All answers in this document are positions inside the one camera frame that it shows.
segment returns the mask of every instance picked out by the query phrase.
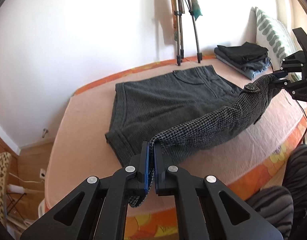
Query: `person's leg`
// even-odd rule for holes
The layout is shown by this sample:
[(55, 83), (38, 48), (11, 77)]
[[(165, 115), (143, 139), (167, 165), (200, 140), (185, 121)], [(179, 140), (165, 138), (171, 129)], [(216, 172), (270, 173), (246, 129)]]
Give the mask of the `person's leg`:
[(293, 232), (307, 215), (307, 145), (298, 146), (289, 157), (282, 185), (294, 202)]
[(277, 228), (287, 240), (293, 220), (293, 201), (285, 187), (263, 189), (246, 200), (247, 204)]

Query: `baseboard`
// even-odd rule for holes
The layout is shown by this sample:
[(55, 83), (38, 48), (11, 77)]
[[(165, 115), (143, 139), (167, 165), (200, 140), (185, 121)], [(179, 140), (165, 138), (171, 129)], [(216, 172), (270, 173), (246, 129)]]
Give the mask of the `baseboard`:
[(9, 137), (9, 135), (6, 134), (6, 132), (3, 130), (3, 128), (0, 126), (0, 138), (3, 140), (10, 149), (17, 155), (20, 154), (20, 148), (16, 143)]
[(48, 139), (45, 139), (43, 141), (39, 141), (39, 142), (35, 142), (35, 143), (29, 143), (29, 144), (26, 144), (24, 146), (21, 146), (20, 150), (35, 147), (35, 146), (40, 146), (40, 145), (43, 145), (43, 144), (46, 144), (46, 143), (51, 143), (51, 142), (54, 142), (54, 141), (55, 141), (55, 138), (48, 138)]

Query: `striped pillow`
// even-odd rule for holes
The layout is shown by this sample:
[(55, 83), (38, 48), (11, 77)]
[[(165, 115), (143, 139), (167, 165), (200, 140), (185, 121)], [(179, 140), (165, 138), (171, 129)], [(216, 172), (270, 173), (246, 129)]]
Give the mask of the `striped pillow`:
[[(268, 49), (273, 69), (278, 70), (283, 58), (297, 52), (295, 43), (281, 21), (269, 17), (258, 7), (255, 7), (255, 15), (257, 44)], [(295, 82), (301, 80), (301, 73), (290, 73), (288, 77)]]

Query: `button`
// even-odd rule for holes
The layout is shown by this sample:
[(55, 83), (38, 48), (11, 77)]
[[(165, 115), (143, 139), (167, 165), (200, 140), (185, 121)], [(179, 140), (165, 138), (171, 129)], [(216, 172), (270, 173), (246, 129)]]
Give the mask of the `button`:
[(252, 91), (252, 90), (255, 90), (255, 87), (252, 86), (252, 85), (247, 84), (247, 85), (245, 85), (245, 89), (249, 90), (249, 91)]

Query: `leopard print chair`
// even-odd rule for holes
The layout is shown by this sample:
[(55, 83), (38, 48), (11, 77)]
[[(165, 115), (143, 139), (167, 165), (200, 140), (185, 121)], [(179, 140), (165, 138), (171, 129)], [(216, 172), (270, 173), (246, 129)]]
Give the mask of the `leopard print chair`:
[(4, 226), (6, 226), (5, 198), (10, 161), (10, 153), (0, 153), (0, 221)]

